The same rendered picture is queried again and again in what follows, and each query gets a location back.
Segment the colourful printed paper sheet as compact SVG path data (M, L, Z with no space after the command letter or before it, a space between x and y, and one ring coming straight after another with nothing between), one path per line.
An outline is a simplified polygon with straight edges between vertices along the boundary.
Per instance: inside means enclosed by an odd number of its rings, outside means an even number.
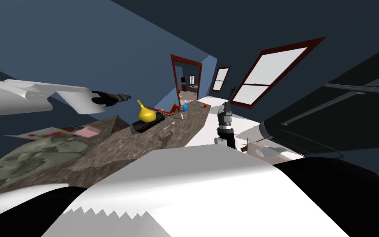
M45 128L45 129L37 130L33 132L28 132L21 135L7 135L7 137L15 137L15 138L21 138L21 139L28 139L28 140L40 140L40 139L44 139L44 138L52 137L52 136L70 138L70 137L76 137L77 135L75 135L72 132L65 131L62 129L57 129L54 127Z

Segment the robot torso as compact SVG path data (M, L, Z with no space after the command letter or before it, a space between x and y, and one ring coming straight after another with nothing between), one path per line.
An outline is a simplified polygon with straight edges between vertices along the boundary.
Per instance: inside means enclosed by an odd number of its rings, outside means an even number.
M220 144L160 149L74 200L42 237L349 237L287 175Z

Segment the grey-green patterned cloth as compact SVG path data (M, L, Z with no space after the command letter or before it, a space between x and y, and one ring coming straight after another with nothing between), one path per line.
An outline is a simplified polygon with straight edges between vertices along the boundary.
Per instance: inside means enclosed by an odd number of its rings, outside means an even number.
M0 158L0 187L80 158L88 148L74 137L51 136L26 143Z

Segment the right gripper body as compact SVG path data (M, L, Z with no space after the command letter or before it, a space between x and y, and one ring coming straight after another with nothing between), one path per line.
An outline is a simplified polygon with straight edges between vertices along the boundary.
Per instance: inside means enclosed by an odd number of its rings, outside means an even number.
M232 122L232 110L229 102L224 102L219 108L219 124L230 125Z

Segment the black refrigerator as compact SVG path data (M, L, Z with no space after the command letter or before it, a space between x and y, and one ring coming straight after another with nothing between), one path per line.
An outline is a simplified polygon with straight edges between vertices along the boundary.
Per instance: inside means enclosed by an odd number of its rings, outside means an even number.
M259 131L303 156L379 148L379 53L266 119Z

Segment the black flat tray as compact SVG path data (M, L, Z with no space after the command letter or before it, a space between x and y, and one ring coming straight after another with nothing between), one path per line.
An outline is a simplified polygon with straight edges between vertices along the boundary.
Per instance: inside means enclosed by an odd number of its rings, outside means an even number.
M134 130L138 133L144 133L145 131L151 129L155 125L159 124L161 121L165 120L165 116L159 112L156 112L156 119L152 122L146 123L142 120L132 123Z

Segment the large red-framed window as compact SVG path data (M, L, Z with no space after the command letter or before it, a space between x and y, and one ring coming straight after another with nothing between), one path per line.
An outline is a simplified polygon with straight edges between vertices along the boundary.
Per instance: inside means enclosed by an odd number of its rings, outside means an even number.
M324 39L325 37L320 37L262 50L229 102L241 107L253 108Z

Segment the yellow gourd vase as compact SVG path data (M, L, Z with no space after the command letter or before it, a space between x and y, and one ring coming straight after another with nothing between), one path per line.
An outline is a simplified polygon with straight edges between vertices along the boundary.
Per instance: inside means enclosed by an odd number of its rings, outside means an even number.
M150 122L153 122L156 120L156 113L151 110L151 109L148 109L147 107L145 107L140 100L137 100L138 104L140 105L141 109L140 109L140 112L138 114L138 117L141 121L145 122L145 123L150 123Z

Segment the small red-framed window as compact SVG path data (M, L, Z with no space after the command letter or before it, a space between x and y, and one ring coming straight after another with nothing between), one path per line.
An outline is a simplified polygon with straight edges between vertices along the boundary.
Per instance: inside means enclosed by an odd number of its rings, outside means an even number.
M226 76L229 72L230 67L220 67L217 70L217 74L212 86L212 91L218 92L221 91Z

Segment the red dragon figure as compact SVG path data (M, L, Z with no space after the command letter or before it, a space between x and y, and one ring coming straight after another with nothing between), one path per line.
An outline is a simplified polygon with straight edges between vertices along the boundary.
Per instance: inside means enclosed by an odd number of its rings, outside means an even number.
M156 109L156 108L152 108L152 107L149 107L149 106L144 106L144 107L147 108L147 109L152 109L155 112L161 113L161 114L166 115L166 116L172 116L176 112L179 113L180 109L181 109L181 106L179 106L177 104L171 105L171 110L170 111L164 111L162 109Z

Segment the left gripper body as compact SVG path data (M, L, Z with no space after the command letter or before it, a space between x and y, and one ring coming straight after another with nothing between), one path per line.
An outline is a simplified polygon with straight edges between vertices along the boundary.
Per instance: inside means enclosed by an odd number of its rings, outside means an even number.
M93 97L91 100L95 104L103 105L104 107L112 107L119 102L128 101L132 98L125 94L109 94L101 91L92 91L92 93L97 94L99 97Z

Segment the pink paper sheet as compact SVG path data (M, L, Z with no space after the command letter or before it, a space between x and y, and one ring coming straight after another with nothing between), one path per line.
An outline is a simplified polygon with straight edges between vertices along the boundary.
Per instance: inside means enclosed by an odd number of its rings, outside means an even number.
M101 132L101 130L99 130L99 129L95 128L95 127L86 126L86 127L83 127L80 130L74 131L73 133L75 135L77 135L77 136L81 136L81 137L85 137L85 138L90 138L90 137L98 135L100 132Z

